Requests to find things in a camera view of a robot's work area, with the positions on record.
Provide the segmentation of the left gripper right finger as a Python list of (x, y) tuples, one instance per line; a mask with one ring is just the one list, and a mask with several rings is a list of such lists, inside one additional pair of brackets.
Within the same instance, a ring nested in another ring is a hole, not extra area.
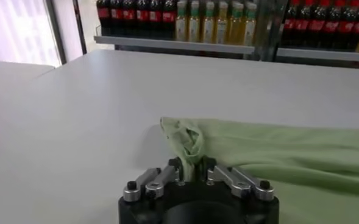
[(259, 180), (239, 167), (218, 164), (214, 158), (203, 157), (207, 183), (223, 182), (232, 195), (245, 198), (252, 194), (260, 201), (273, 201), (274, 188), (267, 180)]

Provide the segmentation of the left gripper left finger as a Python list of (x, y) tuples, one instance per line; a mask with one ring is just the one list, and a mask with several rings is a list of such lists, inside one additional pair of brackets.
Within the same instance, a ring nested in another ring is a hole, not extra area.
[(123, 200), (139, 201), (147, 195), (153, 199), (160, 198), (163, 196), (167, 184), (182, 180), (182, 162), (179, 157), (172, 158), (163, 169), (150, 168), (136, 180), (128, 181), (123, 190)]

